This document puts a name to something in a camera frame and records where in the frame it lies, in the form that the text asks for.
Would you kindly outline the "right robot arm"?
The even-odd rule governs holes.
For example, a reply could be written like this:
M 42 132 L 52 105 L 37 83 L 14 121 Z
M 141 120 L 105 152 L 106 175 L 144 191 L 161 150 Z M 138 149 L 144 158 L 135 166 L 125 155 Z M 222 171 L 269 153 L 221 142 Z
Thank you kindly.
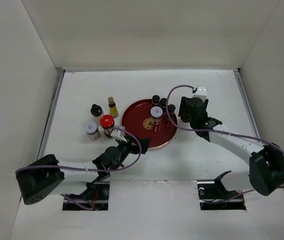
M 249 183 L 263 196 L 270 195 L 284 184 L 284 155 L 271 144 L 262 144 L 236 137 L 223 123 L 209 117 L 208 100 L 181 97 L 178 116 L 189 123 L 195 133 L 206 141 L 230 151 L 249 166 Z

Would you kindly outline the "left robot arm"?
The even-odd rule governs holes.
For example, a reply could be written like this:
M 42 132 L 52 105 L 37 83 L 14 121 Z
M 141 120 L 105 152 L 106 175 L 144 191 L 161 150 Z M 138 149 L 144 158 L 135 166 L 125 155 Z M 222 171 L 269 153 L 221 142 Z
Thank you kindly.
M 93 161 L 83 163 L 59 161 L 55 155 L 48 154 L 15 171 L 23 202 L 32 205 L 53 194 L 89 199 L 94 194 L 95 183 L 137 163 L 123 164 L 129 155 L 138 155 L 139 160 L 147 152 L 150 141 L 150 138 L 126 136 L 125 141 L 117 140 L 117 146 L 110 146 Z

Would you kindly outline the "small yellow-label brown bottle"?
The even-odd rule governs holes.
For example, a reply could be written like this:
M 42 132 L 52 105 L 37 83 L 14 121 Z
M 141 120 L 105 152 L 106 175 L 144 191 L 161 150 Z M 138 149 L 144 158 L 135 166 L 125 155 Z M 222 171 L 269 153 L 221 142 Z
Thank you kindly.
M 110 115 L 114 118 L 118 117 L 118 110 L 116 107 L 116 103 L 114 101 L 114 98 L 111 96 L 108 98 L 108 106 L 110 110 Z

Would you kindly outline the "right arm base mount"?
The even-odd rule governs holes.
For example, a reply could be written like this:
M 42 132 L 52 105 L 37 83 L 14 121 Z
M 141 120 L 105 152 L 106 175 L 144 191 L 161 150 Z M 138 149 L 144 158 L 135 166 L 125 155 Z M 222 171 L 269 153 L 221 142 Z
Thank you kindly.
M 246 210 L 244 197 L 237 196 L 242 190 L 226 190 L 222 178 L 231 171 L 226 171 L 215 179 L 197 181 L 200 209 L 202 211 Z

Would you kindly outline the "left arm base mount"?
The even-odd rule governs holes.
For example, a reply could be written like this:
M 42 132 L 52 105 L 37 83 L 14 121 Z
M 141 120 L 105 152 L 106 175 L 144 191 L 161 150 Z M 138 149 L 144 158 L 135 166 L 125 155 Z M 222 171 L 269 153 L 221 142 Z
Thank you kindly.
M 79 194 L 66 196 L 89 211 L 107 211 L 109 204 L 110 182 L 87 183 L 86 189 Z

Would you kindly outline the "black-cap spice bottle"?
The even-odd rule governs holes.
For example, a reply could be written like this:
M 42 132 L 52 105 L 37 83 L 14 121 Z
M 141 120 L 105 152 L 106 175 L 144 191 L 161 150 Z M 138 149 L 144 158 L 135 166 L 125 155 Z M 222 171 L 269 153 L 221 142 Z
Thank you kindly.
M 167 110 L 168 110 L 168 115 L 166 115 L 167 120 L 169 120 L 168 116 L 170 116 L 171 119 L 174 118 L 175 109 L 176 109 L 176 107 L 173 104 L 170 104 L 170 105 L 167 106 Z
M 153 95 L 152 96 L 152 106 L 156 107 L 160 103 L 160 97 L 158 95 Z
M 159 102 L 159 106 L 160 106 L 162 109 L 165 109 L 166 106 L 167 106 L 167 99 L 166 99 L 166 98 L 161 98 L 161 99 L 160 99 L 160 102 Z

